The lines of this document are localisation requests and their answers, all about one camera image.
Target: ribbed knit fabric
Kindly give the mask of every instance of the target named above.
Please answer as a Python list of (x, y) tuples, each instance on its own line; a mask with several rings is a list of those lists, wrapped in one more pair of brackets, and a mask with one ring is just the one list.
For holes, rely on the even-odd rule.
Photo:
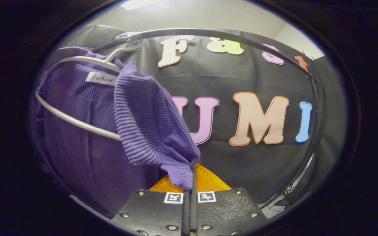
[(191, 166), (199, 161), (200, 151), (170, 93), (130, 63), (116, 81), (114, 108), (117, 131), (129, 161), (135, 165), (160, 164), (176, 187), (192, 190)]
[[(54, 52), (57, 61), (65, 56), (105, 59), (79, 47)], [(119, 59), (114, 64), (125, 65)], [(114, 115), (114, 86), (86, 82), (90, 72), (118, 76), (93, 63), (69, 61), (48, 69), (40, 95), (56, 109), (80, 121), (117, 133)], [(100, 214), (113, 218), (138, 188), (149, 189), (166, 175), (159, 165), (136, 166), (129, 162), (122, 142), (88, 132), (45, 109), (39, 124), (39, 141), (47, 151), (45, 162), (57, 182)]]

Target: letter m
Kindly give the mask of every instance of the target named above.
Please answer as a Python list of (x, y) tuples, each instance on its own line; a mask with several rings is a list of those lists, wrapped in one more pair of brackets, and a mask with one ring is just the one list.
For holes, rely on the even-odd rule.
[(258, 96), (254, 93), (239, 92), (233, 96), (233, 100), (239, 104), (239, 121), (236, 135), (230, 139), (231, 145), (248, 145), (250, 143), (249, 128), (252, 130), (255, 143), (262, 140), (268, 129), (269, 133), (264, 138), (264, 143), (277, 144), (283, 141), (282, 131), (285, 112), (289, 105), (288, 98), (274, 97), (266, 113), (263, 112)]

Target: letter i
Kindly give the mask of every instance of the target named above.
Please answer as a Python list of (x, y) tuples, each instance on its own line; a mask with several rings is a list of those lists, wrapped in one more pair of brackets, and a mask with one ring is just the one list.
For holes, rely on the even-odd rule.
[(309, 127), (310, 127), (310, 114), (313, 109), (311, 103), (301, 102), (301, 126), (300, 133), (295, 137), (295, 141), (298, 143), (305, 142), (309, 139)]

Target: white ceiling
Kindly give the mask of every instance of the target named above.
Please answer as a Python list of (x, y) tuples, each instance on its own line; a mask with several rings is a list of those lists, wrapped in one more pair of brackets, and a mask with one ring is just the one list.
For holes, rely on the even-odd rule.
[(309, 57), (323, 56), (296, 28), (244, 0), (128, 0), (104, 10), (87, 24), (108, 25), (125, 31), (174, 27), (240, 30), (275, 39), (304, 51)]

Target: black fabric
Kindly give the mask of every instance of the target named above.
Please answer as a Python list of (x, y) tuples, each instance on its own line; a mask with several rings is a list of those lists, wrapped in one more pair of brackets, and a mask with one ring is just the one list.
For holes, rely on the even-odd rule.
[(347, 110), (346, 101), (343, 98), (343, 87), (338, 81), (341, 81), (342, 75), (334, 70), (330, 59), (326, 56), (313, 61), (313, 68), (317, 72), (321, 85), (325, 87), (326, 113), (339, 114), (338, 117), (325, 119), (327, 122), (324, 135), (321, 138), (319, 149), (303, 177), (300, 179), (295, 189), (288, 188), (288, 195), (283, 200), (278, 201), (275, 205), (290, 206), (307, 192), (316, 190), (323, 181), (325, 181), (332, 166), (337, 162), (339, 153), (342, 150), (343, 140), (340, 136), (345, 135)]
[[(301, 52), (279, 43), (273, 39), (235, 30), (219, 29), (275, 46), (280, 52), (295, 60), (301, 56), (309, 64), (313, 74), (312, 60)], [(104, 26), (88, 26), (82, 28), (75, 37), (65, 39), (61, 46), (77, 45), (95, 47), (93, 37), (101, 37), (105, 42), (114, 40), (123, 33), (115, 28)], [(212, 133), (208, 141), (198, 145), (201, 150), (201, 164), (223, 179), (230, 187), (243, 187), (257, 203), (265, 202), (275, 193), (282, 191), (303, 167), (305, 154), (310, 145), (310, 138), (304, 143), (297, 143), (295, 137), (300, 130), (300, 102), (314, 104), (312, 86), (306, 75), (285, 62), (283, 65), (270, 63), (257, 48), (241, 44), (244, 49), (241, 55), (216, 53), (207, 49), (211, 42), (209, 37), (195, 36), (188, 40), (185, 53), (179, 62), (158, 67), (163, 46), (161, 42), (172, 36), (161, 36), (144, 39), (144, 45), (138, 51), (126, 53), (120, 58), (123, 62), (135, 62), (142, 73), (154, 76), (172, 96), (188, 99), (183, 109), (185, 119), (191, 133), (199, 128), (199, 108), (194, 104), (197, 97), (215, 97), (219, 106), (214, 109)], [(99, 53), (108, 55), (119, 45)], [(237, 92), (255, 93), (267, 111), (275, 96), (289, 99), (283, 130), (284, 140), (279, 144), (267, 145), (263, 140), (256, 144), (252, 138), (246, 146), (234, 147), (229, 140), (235, 136), (238, 122), (239, 107), (233, 100)], [(313, 115), (310, 121), (309, 134), (314, 127)]]

